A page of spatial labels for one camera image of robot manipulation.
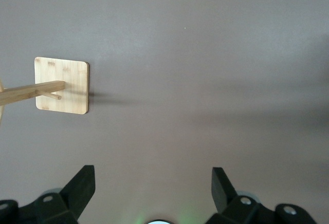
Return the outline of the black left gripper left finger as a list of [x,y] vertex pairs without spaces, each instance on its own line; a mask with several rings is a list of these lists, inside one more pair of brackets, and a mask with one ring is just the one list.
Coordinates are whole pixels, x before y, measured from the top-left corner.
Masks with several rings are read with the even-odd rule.
[[26,206],[1,200],[1,223],[78,223],[95,190],[95,167],[85,165],[64,188],[48,191]]

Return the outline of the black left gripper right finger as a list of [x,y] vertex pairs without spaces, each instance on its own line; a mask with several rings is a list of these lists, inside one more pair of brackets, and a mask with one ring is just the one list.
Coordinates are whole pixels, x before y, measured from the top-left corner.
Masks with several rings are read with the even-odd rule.
[[282,203],[275,210],[270,210],[253,197],[239,195],[221,167],[212,169],[211,193],[217,212],[206,223],[316,223],[306,210],[297,205]]

